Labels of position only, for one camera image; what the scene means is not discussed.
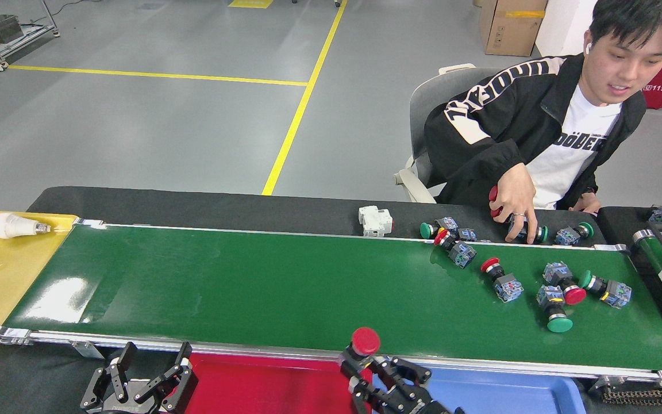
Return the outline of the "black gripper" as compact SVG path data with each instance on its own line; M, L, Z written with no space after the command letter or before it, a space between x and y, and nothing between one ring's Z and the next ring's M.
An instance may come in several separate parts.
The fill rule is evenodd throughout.
M462 407L449 409L433 401L426 390L430 370L398 356L356 359L341 354L341 372L349 379L348 391L357 413L383 412L384 403L401 403L392 405L391 413L465 413Z
M121 355L105 369L96 369L92 375L80 408L93 413L158 413L184 412L195 386L199 382L189 360L192 346L182 343L175 362L163 374L147 382L133 398L127 393L126 371L136 355L137 347L127 342ZM105 399L105 392L111 386L114 395Z

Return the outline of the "person's right hand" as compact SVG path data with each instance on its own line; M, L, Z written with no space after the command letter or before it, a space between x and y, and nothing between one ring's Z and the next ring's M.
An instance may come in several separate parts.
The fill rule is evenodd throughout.
M528 225L526 231L526 243L533 244L538 228L533 200L536 188L530 174L523 163L517 163L507 170L496 183L498 192L495 200L491 200L491 210L501 210L493 218L495 222L504 223L511 217L513 226L505 236L505 241L513 241L524 225Z

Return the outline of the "person's left hand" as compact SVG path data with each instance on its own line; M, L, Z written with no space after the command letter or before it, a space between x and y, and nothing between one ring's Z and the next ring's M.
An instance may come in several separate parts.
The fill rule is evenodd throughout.
M575 212L585 212L591 215L598 215L599 210L601 209L601 202L594 192L585 192L581 194L577 202L573 207L568 208L568 210L574 210Z

